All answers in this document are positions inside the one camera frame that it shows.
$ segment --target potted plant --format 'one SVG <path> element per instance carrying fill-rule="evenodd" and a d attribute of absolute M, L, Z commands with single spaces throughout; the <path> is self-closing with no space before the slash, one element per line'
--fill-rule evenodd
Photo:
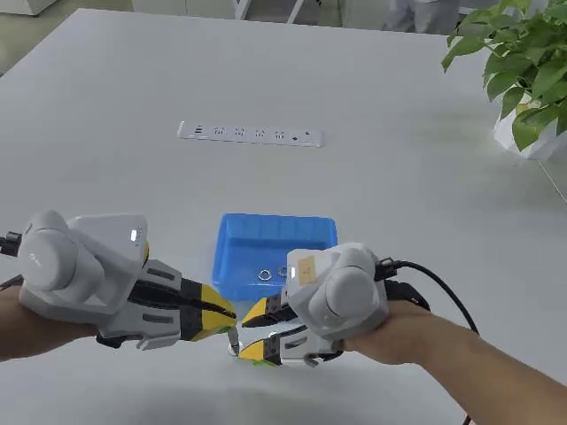
<path fill-rule="evenodd" d="M 547 159 L 567 145 L 567 0 L 526 15 L 530 0 L 502 0 L 468 15 L 447 39 L 445 71 L 457 56 L 492 51 L 485 88 L 492 102 L 501 96 L 494 137 L 525 158 Z M 462 29 L 478 31 L 455 42 Z"/>

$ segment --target wrist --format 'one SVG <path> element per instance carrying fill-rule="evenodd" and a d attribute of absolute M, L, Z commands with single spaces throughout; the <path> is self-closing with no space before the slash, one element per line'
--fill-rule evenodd
<path fill-rule="evenodd" d="M 420 350 L 416 351 L 414 363 L 429 369 L 434 362 L 444 361 L 457 347 L 474 344 L 478 335 L 468 328 L 456 325 L 441 317 L 432 316 L 424 324 L 419 335 Z"/>

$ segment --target white chair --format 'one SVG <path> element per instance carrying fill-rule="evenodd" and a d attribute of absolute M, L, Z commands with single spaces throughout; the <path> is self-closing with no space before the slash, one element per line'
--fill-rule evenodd
<path fill-rule="evenodd" d="M 232 0 L 232 3 L 234 4 L 235 19 L 246 19 L 246 13 L 248 13 L 251 2 L 252 0 Z M 288 24 L 295 22 L 295 19 L 298 17 L 298 13 L 301 10 L 301 6 L 303 6 L 304 2 L 305 0 L 296 0 L 295 5 L 293 5 L 293 9 L 291 9 L 290 16 L 287 19 Z"/>

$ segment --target blue tray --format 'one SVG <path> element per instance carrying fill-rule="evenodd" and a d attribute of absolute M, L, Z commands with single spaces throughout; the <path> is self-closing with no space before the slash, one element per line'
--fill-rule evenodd
<path fill-rule="evenodd" d="M 227 299 L 256 301 L 280 292 L 278 268 L 297 248 L 325 250 L 337 244 L 333 219 L 258 214 L 225 214 L 214 254 L 213 284 Z M 260 270 L 272 278 L 261 281 Z"/>

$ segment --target socket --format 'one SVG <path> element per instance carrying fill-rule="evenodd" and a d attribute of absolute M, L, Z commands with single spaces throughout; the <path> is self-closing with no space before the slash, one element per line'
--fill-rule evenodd
<path fill-rule="evenodd" d="M 209 126 L 182 121 L 177 131 L 182 139 L 221 142 L 287 144 L 290 146 L 323 146 L 322 130 L 279 127 Z"/>

